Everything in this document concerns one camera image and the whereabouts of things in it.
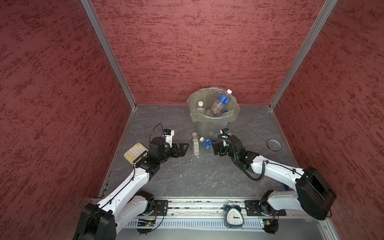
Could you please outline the Pocari blue label bottle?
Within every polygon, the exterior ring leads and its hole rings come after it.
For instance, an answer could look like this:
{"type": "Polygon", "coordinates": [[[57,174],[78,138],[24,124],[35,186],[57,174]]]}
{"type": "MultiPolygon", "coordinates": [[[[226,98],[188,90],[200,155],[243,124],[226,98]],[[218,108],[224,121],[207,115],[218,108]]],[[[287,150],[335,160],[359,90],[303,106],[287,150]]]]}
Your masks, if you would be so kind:
{"type": "Polygon", "coordinates": [[[204,149],[206,149],[208,151],[213,150],[213,143],[214,143],[214,141],[212,141],[211,139],[200,137],[199,141],[202,143],[204,149]]]}

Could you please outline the green label square bottle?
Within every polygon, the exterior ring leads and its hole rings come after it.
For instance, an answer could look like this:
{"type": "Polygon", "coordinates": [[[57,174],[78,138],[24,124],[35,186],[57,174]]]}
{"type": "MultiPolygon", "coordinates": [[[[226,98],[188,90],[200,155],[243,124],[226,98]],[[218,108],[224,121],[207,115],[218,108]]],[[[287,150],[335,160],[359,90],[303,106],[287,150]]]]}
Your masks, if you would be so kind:
{"type": "Polygon", "coordinates": [[[194,156],[200,155],[200,145],[199,145],[199,136],[197,132],[192,132],[192,141],[193,141],[193,153],[194,156]]]}

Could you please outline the clear bottle blue cap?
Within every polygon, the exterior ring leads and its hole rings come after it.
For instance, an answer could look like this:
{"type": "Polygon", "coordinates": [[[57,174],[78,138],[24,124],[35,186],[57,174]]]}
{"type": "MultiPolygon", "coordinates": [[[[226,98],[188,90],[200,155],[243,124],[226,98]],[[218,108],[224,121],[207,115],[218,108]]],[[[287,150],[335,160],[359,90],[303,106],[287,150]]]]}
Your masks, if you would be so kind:
{"type": "Polygon", "coordinates": [[[221,118],[221,117],[226,117],[227,115],[229,114],[229,112],[227,110],[225,110],[224,112],[219,112],[215,115],[215,118],[221,118]]]}

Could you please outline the red white label water bottle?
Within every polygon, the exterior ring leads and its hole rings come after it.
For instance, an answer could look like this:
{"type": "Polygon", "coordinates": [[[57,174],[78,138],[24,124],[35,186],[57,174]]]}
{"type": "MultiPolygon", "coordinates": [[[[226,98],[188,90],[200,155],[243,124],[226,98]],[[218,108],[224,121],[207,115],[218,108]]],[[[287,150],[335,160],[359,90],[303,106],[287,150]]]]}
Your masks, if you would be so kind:
{"type": "Polygon", "coordinates": [[[205,116],[206,115],[206,109],[204,108],[204,102],[199,101],[198,107],[196,108],[196,111],[198,114],[205,116]]]}

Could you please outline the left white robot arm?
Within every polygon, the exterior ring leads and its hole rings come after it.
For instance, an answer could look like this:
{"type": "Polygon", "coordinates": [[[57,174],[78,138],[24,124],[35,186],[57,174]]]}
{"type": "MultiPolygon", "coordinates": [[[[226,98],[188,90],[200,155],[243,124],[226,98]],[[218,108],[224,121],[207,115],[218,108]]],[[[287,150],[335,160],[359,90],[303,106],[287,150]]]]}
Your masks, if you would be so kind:
{"type": "Polygon", "coordinates": [[[146,148],[135,144],[125,154],[132,164],[130,175],[108,196],[83,209],[74,234],[75,240],[114,240],[135,217],[155,213],[154,196],[141,188],[170,158],[184,157],[188,143],[175,144],[171,135],[155,137],[146,148]]]}

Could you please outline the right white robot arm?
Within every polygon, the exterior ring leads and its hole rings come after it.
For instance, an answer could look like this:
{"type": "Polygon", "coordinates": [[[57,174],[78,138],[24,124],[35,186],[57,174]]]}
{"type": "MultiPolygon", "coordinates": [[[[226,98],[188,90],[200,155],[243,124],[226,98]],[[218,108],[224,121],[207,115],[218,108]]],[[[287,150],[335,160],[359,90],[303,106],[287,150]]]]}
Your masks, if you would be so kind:
{"type": "Polygon", "coordinates": [[[212,148],[215,155],[230,157],[250,180],[259,182],[268,177],[290,188],[285,192],[265,192],[257,207],[263,215],[270,216],[280,210],[296,210],[317,220],[332,217],[332,205],[337,194],[317,169],[294,168],[267,159],[246,150],[234,135],[219,135],[212,148]]]}

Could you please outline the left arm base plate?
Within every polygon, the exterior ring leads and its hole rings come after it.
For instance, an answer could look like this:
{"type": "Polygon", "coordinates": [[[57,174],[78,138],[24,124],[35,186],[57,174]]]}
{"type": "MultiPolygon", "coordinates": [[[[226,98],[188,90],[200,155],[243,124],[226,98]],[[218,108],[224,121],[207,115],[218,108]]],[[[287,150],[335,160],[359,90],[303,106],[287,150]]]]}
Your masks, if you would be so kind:
{"type": "Polygon", "coordinates": [[[168,200],[150,200],[143,216],[166,216],[168,211],[168,200]]]}

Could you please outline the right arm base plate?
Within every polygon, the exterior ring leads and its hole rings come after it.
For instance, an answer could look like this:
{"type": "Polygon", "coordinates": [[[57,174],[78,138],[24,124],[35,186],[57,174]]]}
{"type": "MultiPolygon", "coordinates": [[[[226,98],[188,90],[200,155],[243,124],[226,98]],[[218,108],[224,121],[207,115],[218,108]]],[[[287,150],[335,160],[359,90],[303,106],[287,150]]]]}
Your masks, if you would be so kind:
{"type": "Polygon", "coordinates": [[[264,213],[262,211],[262,207],[260,206],[260,201],[246,200],[245,209],[247,216],[249,217],[284,217],[287,215],[285,210],[275,211],[274,209],[270,209],[267,213],[264,213]]]}

